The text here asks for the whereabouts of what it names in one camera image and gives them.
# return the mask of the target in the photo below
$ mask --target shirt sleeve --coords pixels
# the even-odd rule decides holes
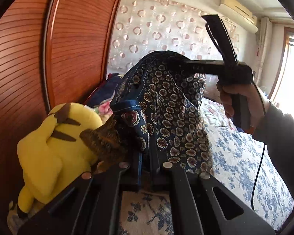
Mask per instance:
[[[253,139],[267,145],[272,164],[294,199],[294,118],[270,104],[253,133]]]

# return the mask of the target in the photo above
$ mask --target yellow plush toy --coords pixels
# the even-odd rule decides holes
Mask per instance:
[[[61,104],[38,129],[20,140],[17,156],[25,186],[19,193],[18,213],[26,216],[35,199],[47,204],[80,174],[91,171],[97,156],[80,133],[101,125],[100,117],[82,104]]]

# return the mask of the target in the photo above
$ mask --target circle patterned wallpaper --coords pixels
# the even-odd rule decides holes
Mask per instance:
[[[175,51],[192,60],[222,60],[201,15],[207,13],[173,0],[121,0],[108,66],[126,72],[155,50]],[[238,53],[236,26],[227,18],[222,20]]]

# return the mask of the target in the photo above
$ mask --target wooden window frame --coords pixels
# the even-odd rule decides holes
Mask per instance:
[[[288,48],[289,48],[289,46],[288,46],[288,42],[289,42],[288,32],[294,33],[294,28],[286,27],[286,26],[284,27],[284,38],[283,38],[283,48],[282,48],[282,53],[281,53],[281,59],[280,59],[280,64],[279,64],[276,78],[274,80],[273,86],[272,86],[271,91],[268,96],[268,99],[270,99],[270,100],[274,100],[274,98],[276,97],[277,92],[278,92],[280,85],[281,85],[284,71],[285,71],[285,70],[282,70],[282,68],[283,69],[285,68],[285,64],[288,59],[288,57],[287,57],[287,55],[289,53],[288,52]]]

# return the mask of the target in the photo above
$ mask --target air conditioner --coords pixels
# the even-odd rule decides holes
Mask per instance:
[[[236,0],[221,0],[219,12],[251,33],[258,31],[257,17]]]

